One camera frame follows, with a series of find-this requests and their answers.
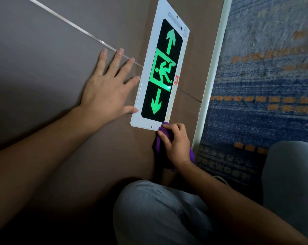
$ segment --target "green up arrow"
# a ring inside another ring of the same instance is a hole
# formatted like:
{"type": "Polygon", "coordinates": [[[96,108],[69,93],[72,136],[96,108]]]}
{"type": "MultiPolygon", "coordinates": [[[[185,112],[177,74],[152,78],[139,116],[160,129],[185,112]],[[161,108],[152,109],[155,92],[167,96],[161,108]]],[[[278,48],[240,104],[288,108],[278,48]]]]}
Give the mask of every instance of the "green up arrow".
{"type": "Polygon", "coordinates": [[[169,39],[168,49],[166,50],[166,53],[170,55],[172,43],[173,43],[173,46],[176,43],[176,35],[174,34],[174,29],[172,29],[171,31],[168,31],[168,35],[166,36],[166,39],[169,39]]]}
{"type": "Polygon", "coordinates": [[[159,103],[160,95],[161,95],[161,90],[158,89],[155,102],[154,102],[154,99],[152,99],[151,107],[152,107],[152,110],[153,110],[153,114],[156,114],[157,111],[161,109],[162,102],[159,103]]]}

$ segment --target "green running man icon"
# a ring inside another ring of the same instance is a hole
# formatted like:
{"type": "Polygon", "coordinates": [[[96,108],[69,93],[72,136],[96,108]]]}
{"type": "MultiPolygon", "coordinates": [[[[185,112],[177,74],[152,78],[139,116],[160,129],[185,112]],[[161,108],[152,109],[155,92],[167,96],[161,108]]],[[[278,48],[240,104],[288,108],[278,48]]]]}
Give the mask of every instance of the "green running man icon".
{"type": "Polygon", "coordinates": [[[165,79],[168,81],[168,83],[170,83],[170,79],[169,79],[167,73],[170,73],[172,63],[171,63],[171,62],[169,63],[169,68],[164,67],[165,65],[166,65],[166,61],[164,61],[163,63],[161,63],[161,65],[160,65],[160,70],[159,70],[158,68],[155,68],[155,71],[159,73],[160,79],[161,79],[161,82],[162,82],[162,83],[164,82],[163,76],[165,76],[165,79]]]}

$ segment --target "blue carpet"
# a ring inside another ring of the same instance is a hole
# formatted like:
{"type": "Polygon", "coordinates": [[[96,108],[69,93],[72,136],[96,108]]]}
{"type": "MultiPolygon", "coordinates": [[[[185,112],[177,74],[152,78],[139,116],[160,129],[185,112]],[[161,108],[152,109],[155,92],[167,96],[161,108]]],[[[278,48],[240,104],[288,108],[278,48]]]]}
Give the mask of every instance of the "blue carpet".
{"type": "Polygon", "coordinates": [[[308,142],[308,0],[233,0],[197,165],[262,203],[282,140],[308,142]]]}

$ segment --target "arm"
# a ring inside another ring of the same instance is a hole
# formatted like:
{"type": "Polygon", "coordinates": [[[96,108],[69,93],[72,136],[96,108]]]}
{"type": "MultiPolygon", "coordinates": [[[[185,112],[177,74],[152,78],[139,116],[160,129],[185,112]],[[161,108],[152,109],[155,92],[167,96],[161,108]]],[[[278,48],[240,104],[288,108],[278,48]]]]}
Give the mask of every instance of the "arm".
{"type": "Polygon", "coordinates": [[[124,106],[130,90],[140,80],[134,77],[123,84],[134,59],[128,60],[114,77],[122,54],[120,49],[103,75],[107,58],[107,50],[103,50],[80,106],[0,151],[0,228],[23,208],[49,174],[92,134],[120,116],[138,111],[135,107],[124,106]]]}
{"type": "Polygon", "coordinates": [[[183,124],[163,126],[174,133],[171,143],[158,131],[169,159],[205,202],[210,215],[248,244],[308,245],[308,239],[287,222],[194,165],[189,158],[190,142],[183,124]]]}

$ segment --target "gray pants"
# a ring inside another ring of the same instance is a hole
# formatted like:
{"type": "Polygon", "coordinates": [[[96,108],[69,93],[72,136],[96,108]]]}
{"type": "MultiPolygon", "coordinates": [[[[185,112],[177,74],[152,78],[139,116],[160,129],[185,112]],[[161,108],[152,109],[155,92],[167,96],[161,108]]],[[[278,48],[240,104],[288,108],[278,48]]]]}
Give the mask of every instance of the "gray pants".
{"type": "MultiPolygon", "coordinates": [[[[274,144],[262,184],[264,206],[308,238],[308,143],[274,144]]],[[[149,181],[133,182],[113,210],[118,244],[215,244],[230,237],[205,210],[196,195],[149,181]]]]}

